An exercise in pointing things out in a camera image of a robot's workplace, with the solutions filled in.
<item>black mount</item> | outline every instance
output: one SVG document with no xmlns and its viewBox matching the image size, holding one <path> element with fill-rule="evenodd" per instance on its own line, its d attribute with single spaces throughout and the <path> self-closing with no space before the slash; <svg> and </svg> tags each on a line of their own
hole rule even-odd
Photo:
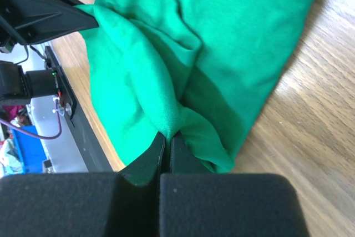
<svg viewBox="0 0 355 237">
<path fill-rule="evenodd" d="M 31 98 L 56 95 L 57 80 L 54 69 L 24 73 L 21 66 L 0 61 L 0 104 L 26 105 Z"/>
<path fill-rule="evenodd" d="M 94 17 L 75 8 L 78 0 L 0 0 L 0 51 L 16 43 L 40 44 L 98 26 Z"/>
</svg>

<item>wooden table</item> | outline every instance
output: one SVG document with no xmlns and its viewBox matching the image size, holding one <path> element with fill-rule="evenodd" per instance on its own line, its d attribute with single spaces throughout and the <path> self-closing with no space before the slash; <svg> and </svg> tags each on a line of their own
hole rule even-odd
<svg viewBox="0 0 355 237">
<path fill-rule="evenodd" d="M 81 0 L 93 3 L 93 0 Z M 74 33 L 53 41 L 114 170 L 90 101 L 89 64 Z M 297 189 L 312 236 L 355 236 L 355 0 L 316 0 L 290 63 L 236 158 L 234 172 L 279 173 Z"/>
</svg>

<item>wire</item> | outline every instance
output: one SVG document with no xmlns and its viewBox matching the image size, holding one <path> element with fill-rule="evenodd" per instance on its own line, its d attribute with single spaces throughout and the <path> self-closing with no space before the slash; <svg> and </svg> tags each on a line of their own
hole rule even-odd
<svg viewBox="0 0 355 237">
<path fill-rule="evenodd" d="M 44 55 L 41 54 L 40 51 L 37 50 L 37 48 L 35 48 L 34 46 L 29 46 L 30 49 L 32 49 L 33 51 L 35 51 L 37 53 L 37 55 L 42 58 L 42 59 L 47 59 Z"/>
<path fill-rule="evenodd" d="M 24 50 L 26 51 L 26 59 L 24 59 L 24 60 L 22 60 L 22 61 L 20 61 L 20 62 L 17 62 L 17 63 L 15 63 L 15 65 L 18 65 L 18 64 L 21 64 L 21 63 L 23 63 L 23 62 L 26 62 L 27 60 L 28 60 L 28 58 L 29 58 L 29 53 L 28 53 L 28 47 L 27 46 L 23 46 L 23 48 L 24 48 Z"/>
<path fill-rule="evenodd" d="M 55 109 L 58 110 L 58 100 L 55 101 Z M 30 133 L 30 132 L 28 132 L 28 131 L 26 131 L 24 129 L 21 129 L 20 127 L 12 125 L 10 122 L 7 122 L 6 120 L 1 119 L 1 118 L 0 118 L 0 123 L 6 125 L 7 127 L 10 127 L 12 129 L 14 129 L 14 130 L 17 130 L 20 133 L 29 135 L 31 137 L 35 137 L 35 138 L 43 139 L 43 140 L 53 140 L 53 139 L 58 138 L 62 134 L 62 124 L 60 123 L 59 112 L 57 111 L 56 113 L 57 113 L 57 119 L 58 119 L 59 132 L 55 136 L 49 136 L 48 137 L 48 136 L 41 136 L 41 135 L 38 135 L 38 134 L 35 134 L 35 133 Z"/>
</svg>

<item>black cable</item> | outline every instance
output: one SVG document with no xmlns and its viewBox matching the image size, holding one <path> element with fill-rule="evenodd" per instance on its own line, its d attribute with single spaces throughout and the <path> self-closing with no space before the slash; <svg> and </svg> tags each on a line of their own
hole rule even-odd
<svg viewBox="0 0 355 237">
<path fill-rule="evenodd" d="M 27 55 L 27 56 L 26 56 L 26 59 L 24 59 L 24 60 L 22 60 L 22 61 L 20 61 L 20 62 L 15 63 L 15 65 L 21 64 L 21 63 L 27 61 L 28 58 L 29 58 L 28 47 L 27 47 L 27 46 L 23 46 L 23 47 L 24 47 L 24 50 L 26 51 L 26 55 Z"/>
<path fill-rule="evenodd" d="M 35 51 L 36 52 L 36 54 L 40 57 L 40 58 L 42 58 L 42 59 L 47 59 L 44 55 L 42 55 L 41 53 L 40 53 L 40 51 L 38 51 L 37 50 L 37 48 L 35 48 L 34 46 L 29 46 L 30 47 L 30 49 L 32 49 L 33 51 Z"/>
</svg>

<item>green t-shirt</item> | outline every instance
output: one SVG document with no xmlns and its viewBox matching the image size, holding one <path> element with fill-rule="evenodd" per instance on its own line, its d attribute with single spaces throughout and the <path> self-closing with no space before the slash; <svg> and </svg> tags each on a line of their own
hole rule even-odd
<svg viewBox="0 0 355 237">
<path fill-rule="evenodd" d="M 313 0 L 95 0 L 82 31 L 93 106 L 125 164 L 180 130 L 210 170 L 234 166 Z"/>
</svg>

